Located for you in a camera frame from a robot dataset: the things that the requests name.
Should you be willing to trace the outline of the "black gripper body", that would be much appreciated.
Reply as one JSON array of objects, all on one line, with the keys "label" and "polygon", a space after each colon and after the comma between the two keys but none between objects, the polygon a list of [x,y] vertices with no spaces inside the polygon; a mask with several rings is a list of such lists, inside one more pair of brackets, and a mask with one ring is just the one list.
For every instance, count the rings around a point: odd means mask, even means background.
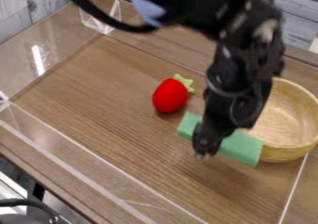
[{"label": "black gripper body", "polygon": [[274,78],[285,69],[285,44],[218,44],[206,71],[203,132],[234,132],[253,128],[271,94]]}]

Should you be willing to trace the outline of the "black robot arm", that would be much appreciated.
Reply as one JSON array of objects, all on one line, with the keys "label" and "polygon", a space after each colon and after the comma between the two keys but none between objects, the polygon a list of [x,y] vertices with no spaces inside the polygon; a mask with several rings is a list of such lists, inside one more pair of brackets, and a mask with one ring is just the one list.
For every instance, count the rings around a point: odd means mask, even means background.
[{"label": "black robot arm", "polygon": [[181,25],[217,42],[206,71],[203,121],[191,138],[198,156],[214,156],[241,128],[253,128],[285,69],[282,14],[273,0],[131,0],[144,20],[116,20],[91,0],[71,0],[120,31],[151,33]]}]

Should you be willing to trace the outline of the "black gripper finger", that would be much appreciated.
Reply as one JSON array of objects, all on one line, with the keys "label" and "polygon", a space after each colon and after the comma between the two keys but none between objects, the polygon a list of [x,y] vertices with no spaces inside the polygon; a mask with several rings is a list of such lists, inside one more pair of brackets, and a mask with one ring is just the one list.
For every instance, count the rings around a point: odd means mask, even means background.
[{"label": "black gripper finger", "polygon": [[202,160],[209,152],[209,139],[203,132],[203,126],[201,124],[197,124],[195,126],[191,141],[194,156],[197,159]]},{"label": "black gripper finger", "polygon": [[206,153],[215,156],[219,149],[222,141],[235,132],[234,128],[230,129],[219,129],[215,127],[210,127],[206,129],[207,136],[207,145],[206,145]]}]

